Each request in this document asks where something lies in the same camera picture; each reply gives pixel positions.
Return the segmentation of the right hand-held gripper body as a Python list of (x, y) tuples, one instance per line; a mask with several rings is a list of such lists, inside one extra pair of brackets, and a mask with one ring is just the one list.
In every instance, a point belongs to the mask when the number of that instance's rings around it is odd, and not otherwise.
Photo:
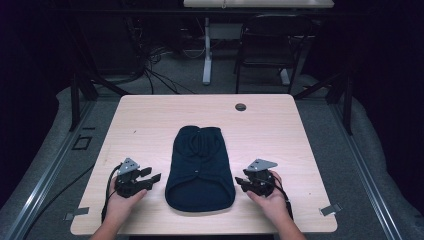
[(258, 196), (268, 197), (274, 191), (275, 179), (269, 169), (277, 166), (278, 164), (275, 162), (256, 159), (243, 170), (246, 179), (250, 181), (253, 193)]

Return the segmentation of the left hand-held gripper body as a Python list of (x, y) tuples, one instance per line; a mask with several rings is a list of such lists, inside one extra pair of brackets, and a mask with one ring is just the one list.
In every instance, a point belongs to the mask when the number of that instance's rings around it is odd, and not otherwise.
[(124, 160), (118, 169), (115, 181), (115, 190), (118, 195), (128, 198), (142, 190), (141, 181), (138, 181), (140, 170), (140, 165), (131, 158)]

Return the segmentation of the dark navy garment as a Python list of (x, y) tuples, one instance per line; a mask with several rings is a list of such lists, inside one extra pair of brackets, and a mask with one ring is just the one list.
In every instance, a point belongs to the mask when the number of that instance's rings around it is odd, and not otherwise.
[(184, 126), (179, 130), (165, 199), (170, 207), (183, 212), (219, 211), (232, 206), (235, 187), (220, 128)]

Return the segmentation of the person's right hand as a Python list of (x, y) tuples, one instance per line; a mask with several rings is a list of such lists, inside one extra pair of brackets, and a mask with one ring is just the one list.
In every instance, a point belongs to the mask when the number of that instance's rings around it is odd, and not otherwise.
[(273, 192), (268, 197), (258, 196), (257, 194), (247, 191), (247, 196), (260, 206), (265, 216), (276, 226), (286, 226), (291, 217), (286, 208), (286, 200), (280, 191), (282, 187), (281, 177), (275, 172), (270, 171), (274, 176), (275, 185)]

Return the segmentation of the person's left hand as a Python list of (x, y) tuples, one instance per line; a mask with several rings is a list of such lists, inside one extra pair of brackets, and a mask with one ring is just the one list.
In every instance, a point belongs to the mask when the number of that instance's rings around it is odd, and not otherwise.
[(114, 193), (116, 178), (113, 178), (109, 187), (110, 195), (106, 210), (105, 223), (122, 225), (132, 212), (136, 204), (147, 194), (146, 190), (140, 190), (128, 198)]

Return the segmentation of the grey tape strip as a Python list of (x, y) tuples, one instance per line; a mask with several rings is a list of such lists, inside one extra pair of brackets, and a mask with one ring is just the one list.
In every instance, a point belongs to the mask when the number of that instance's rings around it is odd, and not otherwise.
[(78, 208), (78, 209), (74, 210), (73, 212), (66, 213), (64, 215), (63, 220), (64, 221), (72, 221), (75, 216), (86, 215), (88, 213), (89, 213), (89, 208), (88, 207)]
[(342, 210), (342, 206), (339, 203), (329, 205), (324, 208), (320, 208), (319, 211), (323, 216), (336, 215)]

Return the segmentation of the black folding chair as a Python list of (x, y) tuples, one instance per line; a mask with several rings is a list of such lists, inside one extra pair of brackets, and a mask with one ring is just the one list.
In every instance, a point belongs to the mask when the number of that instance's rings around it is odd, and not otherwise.
[(287, 92), (292, 90), (304, 42), (312, 21), (303, 15), (259, 14), (241, 27), (234, 74), (239, 92), (242, 68), (291, 70)]

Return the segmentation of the white desk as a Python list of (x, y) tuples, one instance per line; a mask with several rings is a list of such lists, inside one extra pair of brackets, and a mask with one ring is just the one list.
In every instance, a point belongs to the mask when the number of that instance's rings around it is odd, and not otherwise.
[[(248, 10), (259, 9), (331, 9), (335, 3), (334, 0), (183, 0), (183, 5), (190, 10), (217, 10), (219, 13), (229, 14), (231, 10), (246, 13)], [(205, 61), (202, 80), (204, 85), (211, 83), (211, 40), (237, 39), (237, 31), (240, 28), (240, 23), (211, 23), (209, 17), (204, 18)]]

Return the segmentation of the grey metal floor rail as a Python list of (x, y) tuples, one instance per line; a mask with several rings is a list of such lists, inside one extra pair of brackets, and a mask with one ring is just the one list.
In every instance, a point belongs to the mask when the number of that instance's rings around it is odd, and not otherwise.
[(347, 142), (349, 149), (353, 156), (360, 181), (364, 187), (372, 208), (375, 212), (376, 217), (379, 220), (381, 228), (386, 236), (387, 240), (404, 240), (400, 233), (388, 207), (382, 197), (373, 176), (365, 162), (365, 159), (355, 141), (353, 135), (350, 135), (345, 129), (342, 121), (342, 112), (338, 106), (330, 104), (329, 109), (337, 122), (337, 126), (340, 129), (345, 141)]
[(53, 129), (0, 211), (0, 240), (81, 240), (71, 233), (66, 213), (79, 208), (97, 157), (102, 127), (95, 123), (96, 104), (82, 107), (81, 121), (68, 130), (63, 106)]

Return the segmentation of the black metal stand frame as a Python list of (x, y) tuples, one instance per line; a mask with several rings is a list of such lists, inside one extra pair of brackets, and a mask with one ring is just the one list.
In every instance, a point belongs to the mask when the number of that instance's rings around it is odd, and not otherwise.
[(306, 90), (294, 95), (295, 100), (303, 99), (321, 88), (329, 86), (325, 100), (328, 104), (337, 104), (340, 99), (343, 99), (342, 108), (342, 126), (349, 135), (352, 135), (351, 116), (353, 103), (353, 79), (352, 71), (349, 68), (343, 69), (331, 77), (319, 81)]
[(128, 92), (101, 77), (91, 57), (85, 37), (76, 20), (65, 20), (65, 29), (69, 35), (70, 49), (73, 52), (73, 66), (75, 71), (70, 80), (72, 122), (70, 131), (74, 131), (81, 121), (80, 94), (88, 101), (96, 101), (99, 93), (94, 87), (98, 83), (119, 96), (128, 95)]

